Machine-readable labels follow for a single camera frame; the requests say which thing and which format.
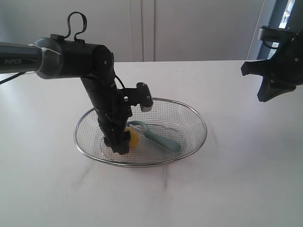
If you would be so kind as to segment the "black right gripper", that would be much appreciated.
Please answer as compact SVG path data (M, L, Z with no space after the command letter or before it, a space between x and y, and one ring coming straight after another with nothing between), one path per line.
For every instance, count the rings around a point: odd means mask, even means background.
M253 74L263 78L257 97L267 102L284 93L292 92L303 84L303 32L283 40L270 60L245 61L241 66L243 76Z

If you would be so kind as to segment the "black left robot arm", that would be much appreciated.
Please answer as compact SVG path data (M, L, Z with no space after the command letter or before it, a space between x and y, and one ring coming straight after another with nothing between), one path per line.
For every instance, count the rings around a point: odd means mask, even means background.
M80 78L98 116L107 145L120 155L129 152L125 132L130 108L115 83L114 55L104 45L40 38L34 45L0 44L0 72L34 71L43 79Z

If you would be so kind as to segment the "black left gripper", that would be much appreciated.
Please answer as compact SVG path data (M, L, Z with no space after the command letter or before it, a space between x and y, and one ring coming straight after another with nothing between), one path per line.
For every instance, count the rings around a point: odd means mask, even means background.
M128 118L132 116L131 107L124 104L97 104L97 116L105 145L112 146L114 153L129 153L131 134L125 128Z

